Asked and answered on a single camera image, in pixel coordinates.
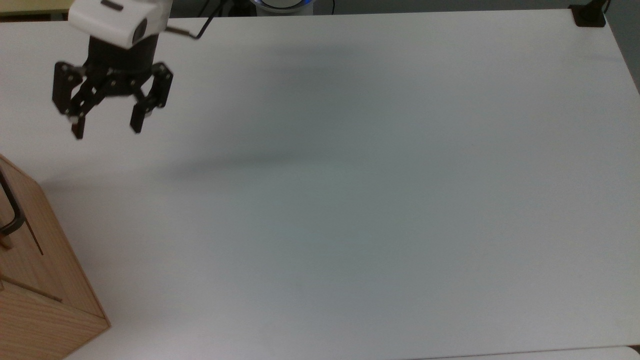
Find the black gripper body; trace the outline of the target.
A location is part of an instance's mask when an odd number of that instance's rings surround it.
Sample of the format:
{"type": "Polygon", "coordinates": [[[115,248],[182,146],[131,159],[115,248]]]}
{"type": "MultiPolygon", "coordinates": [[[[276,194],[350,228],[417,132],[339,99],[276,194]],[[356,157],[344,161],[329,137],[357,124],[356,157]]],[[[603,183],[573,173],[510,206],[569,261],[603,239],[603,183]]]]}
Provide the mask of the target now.
{"type": "Polygon", "coordinates": [[[150,76],[158,39],[159,35],[154,34],[131,48],[122,48],[94,36],[89,37],[84,62],[86,82],[101,84],[110,75],[150,76]]]}

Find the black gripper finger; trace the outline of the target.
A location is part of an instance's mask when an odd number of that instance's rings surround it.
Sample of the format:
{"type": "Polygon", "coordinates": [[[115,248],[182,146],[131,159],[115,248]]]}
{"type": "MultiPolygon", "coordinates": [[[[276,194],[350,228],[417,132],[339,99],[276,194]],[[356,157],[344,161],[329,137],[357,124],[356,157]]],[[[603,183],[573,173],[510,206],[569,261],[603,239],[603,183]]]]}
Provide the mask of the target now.
{"type": "Polygon", "coordinates": [[[83,139],[87,114],[106,96],[108,71],[109,68],[98,64],[55,63],[52,102],[70,121],[71,132],[77,140],[83,139]]]}
{"type": "Polygon", "coordinates": [[[156,63],[151,66],[150,76],[153,79],[150,91],[142,92],[140,87],[135,88],[135,105],[133,107],[130,127],[135,133],[141,133],[144,121],[150,117],[154,109],[162,109],[167,104],[170,87],[174,74],[165,63],[156,63]]]}

